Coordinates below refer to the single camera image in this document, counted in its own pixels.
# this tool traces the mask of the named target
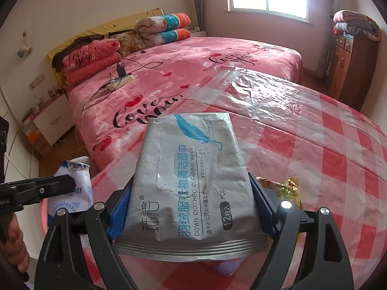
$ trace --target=down clothes cleaning wipes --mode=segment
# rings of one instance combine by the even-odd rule
[[[119,253],[229,260],[267,249],[228,113],[150,119]]]

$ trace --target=gold snack wrapper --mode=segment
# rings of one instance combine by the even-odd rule
[[[257,180],[263,188],[274,191],[280,200],[286,199],[291,201],[297,208],[302,209],[301,192],[297,177],[289,178],[284,184],[269,181],[262,177],[257,177]]]

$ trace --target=power strip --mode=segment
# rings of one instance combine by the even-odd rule
[[[134,77],[132,74],[127,74],[124,77],[118,77],[113,80],[111,80],[107,85],[106,88],[109,90],[109,92],[113,92],[117,90],[118,88],[121,88],[123,85],[127,84],[128,82],[134,80]]]

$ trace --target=red checkered tablecloth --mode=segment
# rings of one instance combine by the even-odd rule
[[[323,94],[233,67],[217,68],[212,77],[191,84],[163,115],[188,112],[229,112],[248,171],[276,182],[297,176],[304,209],[326,206],[332,211],[358,289],[387,246],[387,139],[381,129]],[[93,179],[94,201],[105,201],[125,186],[141,144],[142,137],[133,141],[127,153]],[[302,242],[284,286],[294,280]],[[242,290],[249,289],[266,255],[246,258],[230,277],[203,263],[122,259],[140,289]]]

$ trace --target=pillow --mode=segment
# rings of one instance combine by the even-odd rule
[[[94,40],[65,56],[62,60],[63,70],[68,72],[79,69],[89,63],[111,56],[118,49],[119,42],[117,40]]]
[[[191,20],[185,13],[145,17],[138,21],[135,28],[140,34],[154,34],[187,27]]]
[[[178,40],[191,37],[191,32],[184,28],[169,30],[155,34],[141,34],[144,43],[150,48],[157,45],[164,45]]]
[[[117,39],[121,45],[119,53],[126,57],[132,52],[144,50],[148,47],[144,44],[139,32],[136,29],[132,29],[128,32],[110,36],[110,38]]]
[[[133,29],[125,29],[125,30],[120,30],[119,32],[108,33],[109,34],[109,38],[111,38],[114,35],[119,35],[119,34],[122,34],[122,33],[130,32],[131,30],[133,30]]]
[[[90,77],[102,71],[106,67],[118,62],[120,59],[121,55],[118,52],[114,52],[108,57],[105,57],[98,61],[94,61],[86,66],[80,67],[79,69],[65,72],[67,84],[69,84],[70,87],[75,87],[79,83],[89,79]]]

